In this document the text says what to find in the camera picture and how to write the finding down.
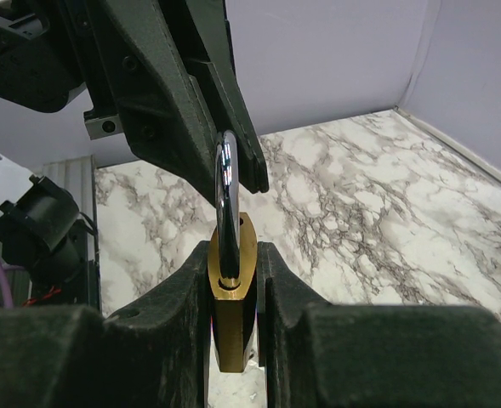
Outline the large brass padlock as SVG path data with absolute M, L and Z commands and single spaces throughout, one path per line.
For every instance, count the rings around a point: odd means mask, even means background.
M 257 236 L 240 211 L 236 135 L 219 135 L 215 157 L 217 226 L 208 247 L 211 323 L 219 370 L 242 373 L 249 361 L 257 303 Z

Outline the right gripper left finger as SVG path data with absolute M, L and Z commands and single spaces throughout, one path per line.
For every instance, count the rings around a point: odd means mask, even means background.
M 109 317 L 87 306 L 0 309 L 0 407 L 204 407 L 208 244 Z

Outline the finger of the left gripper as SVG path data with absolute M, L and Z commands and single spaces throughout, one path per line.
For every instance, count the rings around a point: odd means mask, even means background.
M 130 150 L 213 203 L 216 128 L 159 3 L 88 1 L 86 9 Z
M 218 131 L 236 135 L 240 179 L 251 193 L 265 193 L 265 157 L 234 70 L 231 29 L 224 1 L 184 1 L 189 22 L 183 61 L 202 90 Z

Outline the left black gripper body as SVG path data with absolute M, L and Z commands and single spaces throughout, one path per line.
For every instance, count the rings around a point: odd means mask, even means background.
M 91 139 L 118 132 L 118 114 L 84 1 L 0 1 L 0 98 L 55 113 L 83 91 Z

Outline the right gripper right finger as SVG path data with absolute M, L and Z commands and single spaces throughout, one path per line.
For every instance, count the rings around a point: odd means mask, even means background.
M 501 407 L 501 323 L 468 306 L 326 301 L 258 245 L 270 407 Z

